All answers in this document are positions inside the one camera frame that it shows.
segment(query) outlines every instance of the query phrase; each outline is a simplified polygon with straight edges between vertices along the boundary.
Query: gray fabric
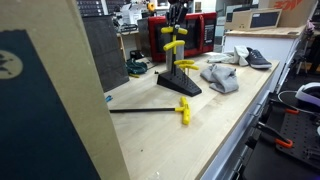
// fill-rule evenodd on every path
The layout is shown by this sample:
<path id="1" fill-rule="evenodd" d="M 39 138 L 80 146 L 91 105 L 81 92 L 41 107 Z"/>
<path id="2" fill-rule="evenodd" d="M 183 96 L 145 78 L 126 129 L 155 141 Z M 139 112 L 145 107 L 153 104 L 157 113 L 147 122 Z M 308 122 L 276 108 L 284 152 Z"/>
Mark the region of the gray fabric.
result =
<path id="1" fill-rule="evenodd" d="M 208 59 L 208 63 L 230 63 L 239 64 L 240 66 L 247 66 L 248 62 L 246 57 L 248 57 L 249 51 L 246 46 L 235 46 L 234 52 L 224 52 L 212 55 Z"/>
<path id="2" fill-rule="evenodd" d="M 200 76 L 211 82 L 210 88 L 218 92 L 229 93 L 239 89 L 236 69 L 234 68 L 212 64 L 212 66 L 203 70 Z"/>

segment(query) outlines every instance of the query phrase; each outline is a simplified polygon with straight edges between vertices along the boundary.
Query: gray shoe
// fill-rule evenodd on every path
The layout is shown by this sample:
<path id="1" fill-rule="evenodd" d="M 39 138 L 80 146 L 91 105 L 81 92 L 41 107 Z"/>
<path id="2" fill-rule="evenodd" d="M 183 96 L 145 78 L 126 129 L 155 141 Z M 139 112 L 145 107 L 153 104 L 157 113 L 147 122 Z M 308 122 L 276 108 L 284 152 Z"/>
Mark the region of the gray shoe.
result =
<path id="1" fill-rule="evenodd" d="M 268 62 L 256 49 L 247 48 L 249 51 L 249 56 L 246 58 L 249 65 L 256 69 L 269 69 L 272 64 Z"/>

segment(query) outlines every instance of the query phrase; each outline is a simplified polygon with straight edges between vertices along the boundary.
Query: workbench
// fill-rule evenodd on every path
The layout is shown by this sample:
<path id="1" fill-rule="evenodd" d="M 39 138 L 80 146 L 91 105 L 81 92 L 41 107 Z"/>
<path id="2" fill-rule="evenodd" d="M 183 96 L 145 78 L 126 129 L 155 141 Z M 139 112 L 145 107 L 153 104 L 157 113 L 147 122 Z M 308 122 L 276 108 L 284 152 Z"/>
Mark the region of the workbench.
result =
<path id="1" fill-rule="evenodd" d="M 240 88 L 221 94 L 209 87 L 200 72 L 211 66 L 207 53 L 194 57 L 200 70 L 190 70 L 190 78 L 202 93 L 186 96 L 191 122 L 182 124 L 179 112 L 111 113 L 123 157 L 131 179 L 199 179 L 215 176 L 236 144 L 237 138 L 255 116 L 261 101 L 269 94 L 270 80 L 278 61 L 270 60 L 268 70 L 256 70 L 230 64 L 236 68 Z M 176 91 L 157 85 L 165 64 L 150 68 L 140 78 L 131 78 L 105 96 L 111 95 L 109 109 L 175 108 L 180 97 Z"/>
<path id="2" fill-rule="evenodd" d="M 271 92 L 279 93 L 303 38 L 305 27 L 303 25 L 256 31 L 229 31 L 225 33 L 223 52 L 233 52 L 234 46 L 244 45 L 259 50 L 267 59 L 279 60 L 279 68 L 270 86 Z"/>

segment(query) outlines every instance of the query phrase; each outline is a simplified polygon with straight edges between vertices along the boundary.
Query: white cable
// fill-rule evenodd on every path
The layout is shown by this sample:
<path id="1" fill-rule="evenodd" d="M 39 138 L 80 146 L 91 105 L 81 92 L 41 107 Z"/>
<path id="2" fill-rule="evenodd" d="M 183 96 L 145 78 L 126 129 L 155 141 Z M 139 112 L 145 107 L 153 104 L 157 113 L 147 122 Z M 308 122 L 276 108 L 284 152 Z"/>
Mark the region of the white cable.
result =
<path id="1" fill-rule="evenodd" d="M 307 110 L 304 110 L 304 109 L 300 109 L 300 108 L 297 108 L 297 107 L 295 107 L 295 106 L 292 106 L 292 105 L 289 105 L 289 104 L 285 103 L 285 102 L 280 98 L 280 95 L 283 94 L 283 93 L 297 93 L 297 91 L 282 91 L 282 92 L 280 92 L 280 93 L 278 94 L 278 99 L 279 99 L 279 101 L 282 102 L 283 104 L 285 104 L 285 105 L 287 105 L 287 106 L 289 106 L 289 107 L 291 107 L 291 108 L 293 108 L 293 109 L 299 110 L 299 111 L 301 111 L 301 112 L 305 112 L 305 113 L 308 113 L 308 114 L 313 114 L 313 115 L 316 115 L 316 116 L 320 116 L 319 113 L 312 112 L 312 111 L 307 111 Z"/>

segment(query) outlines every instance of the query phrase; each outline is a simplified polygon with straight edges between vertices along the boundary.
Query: black rod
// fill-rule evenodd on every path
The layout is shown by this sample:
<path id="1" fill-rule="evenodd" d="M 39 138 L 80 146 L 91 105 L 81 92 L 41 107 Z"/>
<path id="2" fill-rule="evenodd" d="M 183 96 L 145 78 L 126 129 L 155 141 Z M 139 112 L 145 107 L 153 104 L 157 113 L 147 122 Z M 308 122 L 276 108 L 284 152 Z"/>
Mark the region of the black rod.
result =
<path id="1" fill-rule="evenodd" d="M 113 110 L 110 110 L 110 113 L 152 112 L 152 111 L 175 111 L 175 108 L 113 109 Z"/>

